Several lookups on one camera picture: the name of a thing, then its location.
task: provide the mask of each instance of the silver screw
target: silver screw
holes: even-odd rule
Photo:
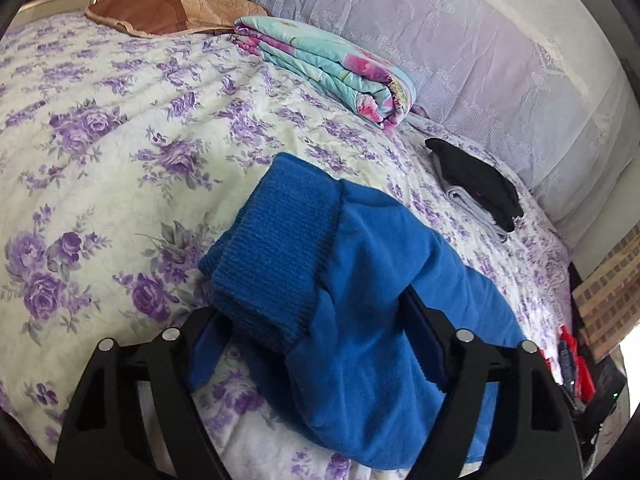
[[[529,341],[528,339],[526,341],[523,341],[520,346],[522,346],[522,349],[527,354],[535,354],[538,351],[538,345],[536,345],[533,341]]]
[[[176,327],[172,326],[167,328],[164,332],[162,332],[162,339],[165,341],[175,341],[180,337],[180,330]]]
[[[113,348],[113,345],[113,339],[107,337],[98,343],[98,350],[100,350],[100,352],[108,352]]]
[[[471,330],[467,330],[466,328],[462,328],[456,332],[456,337],[459,341],[463,343],[471,343],[474,340],[474,333]]]

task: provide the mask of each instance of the blue sweatshirt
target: blue sweatshirt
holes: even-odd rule
[[[285,153],[199,267],[270,405],[316,444],[376,469],[414,463],[444,400],[398,321],[408,285],[487,343],[524,339],[495,285],[401,203]],[[494,386],[469,462],[484,455]]]

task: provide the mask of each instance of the floral bed sheet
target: floral bed sheet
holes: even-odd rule
[[[425,133],[514,181],[525,215],[507,243],[447,202]],[[198,259],[280,151],[388,192],[441,232],[494,280],[559,376],[569,254],[501,161],[416,116],[391,132],[377,129],[224,36],[130,38],[60,14],[0,42],[0,407],[52,460],[97,342],[148,341],[202,306]],[[141,390],[156,460],[170,470]],[[193,397],[233,478],[406,473],[369,470],[291,431],[233,343]]]

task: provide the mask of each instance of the gray cloth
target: gray cloth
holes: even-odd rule
[[[435,172],[436,180],[440,187],[444,191],[449,202],[459,207],[484,227],[495,240],[499,242],[507,241],[507,232],[499,225],[495,224],[494,217],[487,210],[476,202],[476,200],[469,195],[465,188],[462,186],[454,186],[450,184],[442,177],[442,167],[440,165],[440,159],[434,152],[430,153],[431,163]]]

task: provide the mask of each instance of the black cloth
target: black cloth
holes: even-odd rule
[[[424,145],[438,155],[444,180],[466,189],[508,233],[515,229],[513,219],[524,213],[515,186],[493,166],[465,153],[442,139],[427,139]]]

